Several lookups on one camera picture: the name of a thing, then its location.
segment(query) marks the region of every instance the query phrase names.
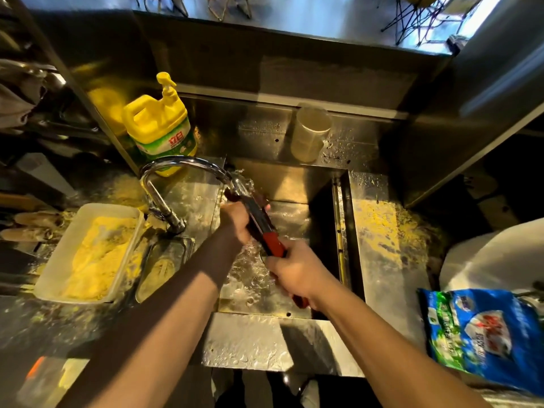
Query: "curved faucet spout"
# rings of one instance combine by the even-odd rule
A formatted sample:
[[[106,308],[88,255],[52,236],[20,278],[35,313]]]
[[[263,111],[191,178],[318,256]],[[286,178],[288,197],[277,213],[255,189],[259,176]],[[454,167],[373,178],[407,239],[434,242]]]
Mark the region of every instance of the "curved faucet spout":
[[[153,202],[153,208],[151,211],[157,214],[161,219],[168,222],[168,231],[171,233],[181,233],[185,230],[185,220],[180,219],[174,211],[167,205],[163,197],[157,191],[153,183],[151,183],[151,174],[159,169],[164,167],[174,167],[174,166],[192,166],[198,169],[203,169],[207,172],[213,174],[221,183],[232,187],[232,176],[225,169],[219,167],[218,165],[211,163],[205,159],[192,156],[163,156],[156,158],[155,160],[149,162],[140,170],[140,184],[144,188],[145,192],[151,198]]]

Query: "person's left hand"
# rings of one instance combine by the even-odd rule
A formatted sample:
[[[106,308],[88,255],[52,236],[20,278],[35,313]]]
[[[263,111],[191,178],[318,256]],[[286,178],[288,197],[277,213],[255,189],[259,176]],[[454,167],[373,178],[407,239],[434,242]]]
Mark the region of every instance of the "person's left hand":
[[[249,214],[241,202],[221,205],[219,219],[221,220],[220,226],[233,227],[236,238],[243,245],[251,240],[251,235],[246,227],[249,223]]]

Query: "chrome faucet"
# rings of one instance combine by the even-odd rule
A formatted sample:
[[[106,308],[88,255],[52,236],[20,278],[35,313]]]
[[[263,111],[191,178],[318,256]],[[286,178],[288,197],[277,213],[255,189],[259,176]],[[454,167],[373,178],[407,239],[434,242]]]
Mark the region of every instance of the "chrome faucet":
[[[198,169],[203,169],[210,172],[221,183],[227,185],[232,192],[239,196],[251,196],[251,192],[248,191],[243,177],[236,173],[231,174],[225,169],[214,163],[208,162],[207,160],[183,155],[156,158],[141,168],[140,184],[151,199],[152,204],[150,206],[150,212],[169,224],[167,230],[170,233],[178,234],[183,232],[185,230],[186,222],[184,219],[180,219],[167,205],[155,186],[153,186],[153,183],[151,183],[150,176],[153,172],[164,167],[183,165],[197,167]]]

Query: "rectangular plastic container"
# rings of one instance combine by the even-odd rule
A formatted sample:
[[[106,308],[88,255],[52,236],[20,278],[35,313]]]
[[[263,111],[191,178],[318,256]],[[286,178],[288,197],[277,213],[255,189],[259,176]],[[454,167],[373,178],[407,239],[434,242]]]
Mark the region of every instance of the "rectangular plastic container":
[[[134,218],[138,219],[134,234],[132,235],[127,251],[121,260],[121,264],[115,274],[112,285],[107,295],[99,300],[77,300],[62,296],[65,284],[72,274],[72,261],[78,248],[85,239],[85,236],[91,228],[94,219],[105,216],[107,218]],[[72,223],[66,229],[59,244],[53,251],[51,258],[38,278],[34,286],[34,295],[45,301],[64,302],[64,303],[104,303],[111,302],[119,290],[123,280],[124,269],[127,265],[134,247],[137,242],[141,227],[144,224],[144,214],[137,208],[123,205],[109,205],[106,203],[88,203],[82,206]]]

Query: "plastic cup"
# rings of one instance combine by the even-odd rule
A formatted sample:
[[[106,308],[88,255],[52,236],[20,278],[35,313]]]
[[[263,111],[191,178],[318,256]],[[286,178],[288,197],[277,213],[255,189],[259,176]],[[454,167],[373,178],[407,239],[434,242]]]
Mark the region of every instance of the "plastic cup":
[[[296,123],[291,142],[291,153],[301,162],[317,159],[323,141],[329,135],[332,120],[320,107],[302,107],[296,113]]]

